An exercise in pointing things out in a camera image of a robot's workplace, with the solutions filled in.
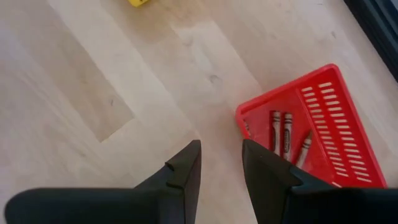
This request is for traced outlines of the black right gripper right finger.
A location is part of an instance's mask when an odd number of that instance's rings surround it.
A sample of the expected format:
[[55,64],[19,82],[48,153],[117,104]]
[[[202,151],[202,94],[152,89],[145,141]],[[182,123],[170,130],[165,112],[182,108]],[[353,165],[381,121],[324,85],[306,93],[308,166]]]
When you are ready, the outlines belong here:
[[258,223],[397,223],[397,189],[334,187],[250,139],[242,157]]

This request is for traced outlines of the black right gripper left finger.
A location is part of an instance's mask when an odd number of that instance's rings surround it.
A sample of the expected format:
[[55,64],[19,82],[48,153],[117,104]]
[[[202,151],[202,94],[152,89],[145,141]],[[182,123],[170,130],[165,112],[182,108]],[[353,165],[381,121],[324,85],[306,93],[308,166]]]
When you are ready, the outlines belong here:
[[38,188],[13,196],[7,223],[194,223],[201,142],[193,140],[133,188]]

